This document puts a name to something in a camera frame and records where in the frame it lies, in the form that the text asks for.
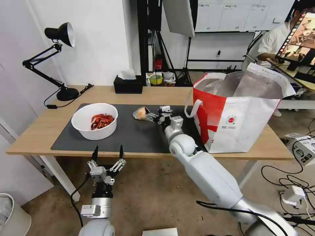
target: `wooden table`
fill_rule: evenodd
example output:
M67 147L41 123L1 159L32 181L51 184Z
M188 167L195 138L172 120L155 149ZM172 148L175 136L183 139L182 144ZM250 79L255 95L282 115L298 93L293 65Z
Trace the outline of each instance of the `wooden table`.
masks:
M289 81L292 83L296 83L302 88L311 91L311 93L315 90L315 84L310 83L304 80L296 79L295 76L299 71L299 67L295 71L288 70L288 66L290 62L285 62L283 64L279 64L271 60L270 58L267 61L272 65L272 69L278 71L279 73L286 76ZM315 101L314 100L282 100L278 106L279 109L315 109Z
M81 91L84 86L72 86ZM7 150L7 154L39 155L49 167L64 188L71 194L75 188L68 179L54 156L91 156L90 151L51 150L72 115L82 103L105 102L110 104L139 104L139 105L184 105L192 88L175 87L143 87L142 94L115 94L112 86L94 86L73 103L64 108L47 109L36 121L15 141ZM56 105L66 102L55 101ZM99 152L99 157L117 157L118 152ZM281 140L266 125L262 134L247 153L213 154L216 159L248 160L243 173L238 177L240 187L248 180L258 166L259 160L292 160L293 156ZM171 158L170 154L162 153L125 153L126 158Z

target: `bag handle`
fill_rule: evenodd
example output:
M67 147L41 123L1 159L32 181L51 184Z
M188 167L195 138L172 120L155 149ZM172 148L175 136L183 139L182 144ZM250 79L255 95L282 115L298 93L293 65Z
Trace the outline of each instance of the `bag handle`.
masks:
M189 92L188 97L187 97L186 102L185 102L185 109L184 109L184 112L185 112L185 115L186 115L187 118L192 118L192 117L194 117L194 116L197 114L197 110L198 110L199 106L202 105L202 101L199 100L199 99L197 99L197 100L195 101L195 104L194 104L194 106L193 106L193 109L191 110L191 114L188 115L188 113L187 113L187 107L188 107L188 104L189 104L189 99L190 99L190 96L191 96L192 91L193 91L193 90L191 90L191 91Z

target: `white shirt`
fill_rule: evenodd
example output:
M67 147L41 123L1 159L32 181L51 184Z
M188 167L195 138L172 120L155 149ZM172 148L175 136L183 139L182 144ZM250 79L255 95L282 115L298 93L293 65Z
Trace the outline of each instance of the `white shirt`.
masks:
M263 53L277 54L282 47L284 41L290 34L290 22L285 22L278 27L267 32L259 44L257 53L253 52L254 57L258 57ZM269 62L258 60L258 64L265 67L270 67Z

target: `red and white bag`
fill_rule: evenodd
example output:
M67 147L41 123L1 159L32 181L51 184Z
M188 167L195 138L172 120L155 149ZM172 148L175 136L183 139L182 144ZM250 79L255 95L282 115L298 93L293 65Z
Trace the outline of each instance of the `red and white bag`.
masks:
M288 79L251 63L246 72L209 73L193 86L193 117L209 153L247 152L282 98L295 95Z

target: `floor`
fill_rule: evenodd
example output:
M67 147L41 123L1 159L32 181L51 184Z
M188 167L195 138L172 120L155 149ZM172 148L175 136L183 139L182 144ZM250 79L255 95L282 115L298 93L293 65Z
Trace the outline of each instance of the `floor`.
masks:
M270 126L282 137L288 133L307 133L309 122L315 111L293 112L281 110L282 117L272 117ZM58 162L75 186L84 180L88 169L88 158L57 158ZM101 164L114 163L112 158L100 159ZM220 161L232 175L237 176L246 161ZM296 171L294 161L263 162L287 171ZM314 166L305 168L298 176L315 184ZM267 169L266 176L277 181L284 174ZM70 197L63 187L54 180L55 187L23 206L32 216L32 226L27 236L76 236L80 222L71 208ZM279 204L278 191L281 187L267 183L257 170L245 184L242 193L249 199L268 205L283 212ZM94 187L88 181L80 190L81 199L77 204L90 204ZM206 198L185 173L183 166L175 159L128 159L127 165L116 177L113 186L111 223L117 236L141 236L143 230L177 227L179 236L241 235L238 223L226 212L208 210L196 204ZM290 212L305 212L286 206Z

